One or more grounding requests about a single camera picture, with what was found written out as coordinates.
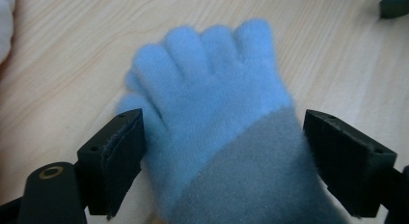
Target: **black object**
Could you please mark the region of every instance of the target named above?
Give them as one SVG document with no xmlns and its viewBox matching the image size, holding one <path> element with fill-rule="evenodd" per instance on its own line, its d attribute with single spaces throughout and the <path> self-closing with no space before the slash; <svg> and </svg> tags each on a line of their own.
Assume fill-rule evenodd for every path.
<svg viewBox="0 0 409 224">
<path fill-rule="evenodd" d="M 382 0 L 379 3 L 381 18 L 397 18 L 409 14 L 409 0 Z"/>
<path fill-rule="evenodd" d="M 342 120 L 307 110 L 304 131 L 319 176 L 356 217 L 389 210 L 385 223 L 409 223 L 409 167 L 394 169 L 396 153 Z"/>
<path fill-rule="evenodd" d="M 77 152 L 75 165 L 48 164 L 27 179 L 24 195 L 0 207 L 0 223 L 86 223 L 118 212 L 146 151 L 142 110 L 118 115 Z"/>
</svg>

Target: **metal ring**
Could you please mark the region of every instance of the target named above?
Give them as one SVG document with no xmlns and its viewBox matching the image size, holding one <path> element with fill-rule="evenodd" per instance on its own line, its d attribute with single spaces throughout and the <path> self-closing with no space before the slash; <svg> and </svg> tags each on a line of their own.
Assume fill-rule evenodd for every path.
<svg viewBox="0 0 409 224">
<path fill-rule="evenodd" d="M 39 178 L 46 180 L 46 179 L 51 179 L 54 177 L 57 177 L 58 175 L 60 175 L 61 173 L 63 173 L 64 168 L 61 166 L 53 166 L 53 167 L 49 167 L 46 168 L 44 170 L 42 170 L 42 172 L 40 172 L 39 174 Z"/>
</svg>

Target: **wooden table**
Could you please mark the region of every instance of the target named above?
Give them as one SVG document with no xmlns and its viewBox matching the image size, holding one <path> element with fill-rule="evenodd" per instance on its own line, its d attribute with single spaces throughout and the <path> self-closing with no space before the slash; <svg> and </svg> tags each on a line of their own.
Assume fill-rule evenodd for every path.
<svg viewBox="0 0 409 224">
<path fill-rule="evenodd" d="M 331 113 L 409 164 L 409 16 L 378 18 L 380 0 L 16 0 L 13 50 L 0 67 L 0 204 L 27 176 L 76 151 L 113 116 L 136 49 L 172 28 L 232 28 L 263 17 L 296 100 Z M 353 223 L 383 223 L 377 219 Z M 150 223 L 141 174 L 112 223 Z M 90 217 L 100 223 L 103 217 Z"/>
</svg>

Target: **light blue toe sock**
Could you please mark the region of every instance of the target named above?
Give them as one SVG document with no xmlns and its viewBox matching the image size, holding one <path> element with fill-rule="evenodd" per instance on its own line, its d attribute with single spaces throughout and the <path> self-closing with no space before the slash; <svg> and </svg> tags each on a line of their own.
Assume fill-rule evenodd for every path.
<svg viewBox="0 0 409 224">
<path fill-rule="evenodd" d="M 187 26 L 172 30 L 161 43 L 136 53 L 126 83 L 130 93 L 118 111 L 143 108 L 145 161 L 168 220 L 230 143 L 263 118 L 293 109 L 277 72 L 271 30 L 261 19 L 235 30 L 220 25 L 201 34 Z M 272 161 L 286 157 L 267 155 Z"/>
</svg>

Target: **fuzzy sock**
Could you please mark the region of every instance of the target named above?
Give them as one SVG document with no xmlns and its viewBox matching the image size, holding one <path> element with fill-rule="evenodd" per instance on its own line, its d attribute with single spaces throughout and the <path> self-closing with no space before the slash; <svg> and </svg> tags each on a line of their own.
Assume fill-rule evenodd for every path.
<svg viewBox="0 0 409 224">
<path fill-rule="evenodd" d="M 118 112 L 144 111 L 145 162 L 166 220 L 341 222 L 318 183 L 264 20 L 201 34 L 179 27 L 137 52 L 126 83 Z"/>
</svg>

